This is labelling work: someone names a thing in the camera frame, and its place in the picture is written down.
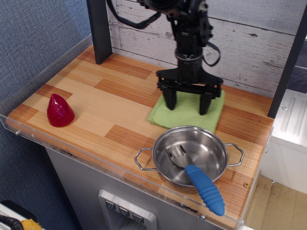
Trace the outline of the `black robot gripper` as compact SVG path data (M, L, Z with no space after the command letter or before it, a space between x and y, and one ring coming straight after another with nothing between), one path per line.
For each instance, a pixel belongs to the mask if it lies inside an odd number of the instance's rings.
M176 55L177 67L157 71L158 87L162 89L166 106L174 110L177 92L201 94L200 115L207 113L212 97L221 96L223 80L202 68L203 55Z

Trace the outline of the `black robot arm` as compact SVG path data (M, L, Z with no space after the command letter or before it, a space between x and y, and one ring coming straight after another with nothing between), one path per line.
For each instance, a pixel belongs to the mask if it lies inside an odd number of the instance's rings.
M177 43L175 56L177 68L157 71L158 88L162 91L167 107L173 110L177 92L199 94L200 115L207 113L213 99L220 97L223 80L206 72L203 49L206 46L218 51L209 42L212 29L208 20L208 5L204 0L141 0L147 9L166 15L171 23Z

